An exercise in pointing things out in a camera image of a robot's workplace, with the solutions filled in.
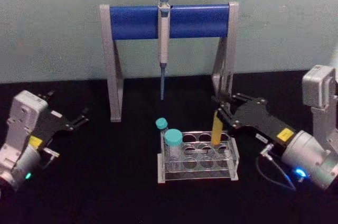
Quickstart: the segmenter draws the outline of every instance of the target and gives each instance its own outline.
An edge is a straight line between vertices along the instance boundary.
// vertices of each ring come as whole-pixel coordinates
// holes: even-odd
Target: green led light
[[[25,178],[29,179],[29,178],[31,178],[31,176],[32,176],[32,173],[28,173]]]

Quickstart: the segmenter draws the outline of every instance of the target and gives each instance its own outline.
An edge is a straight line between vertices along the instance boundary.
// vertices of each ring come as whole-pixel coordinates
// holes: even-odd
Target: white sticker
[[[60,113],[56,112],[55,110],[53,110],[53,111],[51,112],[51,114],[53,114],[55,117],[58,117],[58,118],[61,118],[61,117],[62,117],[62,115],[61,115]]]
[[[259,135],[258,133],[256,133],[256,138],[258,138],[260,141],[262,141],[265,144],[268,144],[268,140],[266,138],[264,138],[262,135]]]

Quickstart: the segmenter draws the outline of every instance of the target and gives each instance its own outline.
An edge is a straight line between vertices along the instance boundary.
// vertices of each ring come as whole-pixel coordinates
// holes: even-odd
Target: robotic arm
[[[326,190],[338,175],[335,69],[315,66],[304,75],[302,85],[303,103],[311,106],[313,113],[313,136],[303,130],[298,132],[272,116],[264,98],[233,95],[231,100],[243,102],[233,114],[228,105],[217,100],[218,117],[232,126],[233,135],[244,128],[253,128],[256,137],[268,144],[262,155],[274,147],[284,163],[301,170],[302,176]]]
[[[0,199],[17,191],[20,185],[31,176],[41,162],[41,153],[50,155],[46,168],[59,154],[48,148],[53,135],[61,130],[72,132],[89,121],[84,110],[74,121],[68,121],[55,110],[50,110],[46,100],[28,91],[14,97],[10,117],[7,120],[8,132],[0,149]]]

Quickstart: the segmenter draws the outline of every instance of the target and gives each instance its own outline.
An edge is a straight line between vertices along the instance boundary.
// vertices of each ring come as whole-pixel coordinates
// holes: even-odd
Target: cable
[[[289,178],[289,176],[284,172],[284,170],[283,170],[283,169],[282,169],[282,168],[281,168],[274,160],[269,160],[269,161],[271,161],[272,164],[273,164],[276,168],[278,168],[278,170],[283,174],[283,176],[285,177],[285,179],[287,180],[287,182],[288,182],[288,184],[289,184],[290,186],[287,186],[287,185],[285,185],[285,184],[283,184],[283,183],[279,183],[279,182],[277,182],[277,181],[275,181],[275,180],[273,180],[273,179],[267,177],[266,175],[264,175],[263,172],[262,172],[262,171],[260,170],[260,168],[259,168],[259,156],[256,158],[256,169],[257,169],[258,173],[259,173],[263,178],[265,178],[266,180],[268,180],[268,181],[271,182],[271,183],[274,183],[274,184],[276,184],[276,185],[279,185],[279,186],[281,186],[281,187],[283,187],[283,188],[286,188],[286,189],[289,189],[289,190],[292,190],[292,191],[296,191],[296,187],[295,187],[294,184],[292,183],[292,181],[291,181],[291,179]]]

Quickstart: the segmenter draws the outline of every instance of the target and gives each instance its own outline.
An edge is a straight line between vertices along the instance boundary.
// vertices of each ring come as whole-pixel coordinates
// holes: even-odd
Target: blue led light
[[[300,175],[303,178],[306,177],[305,172],[303,170],[301,170],[301,169],[296,169],[295,172],[296,172],[297,175]]]

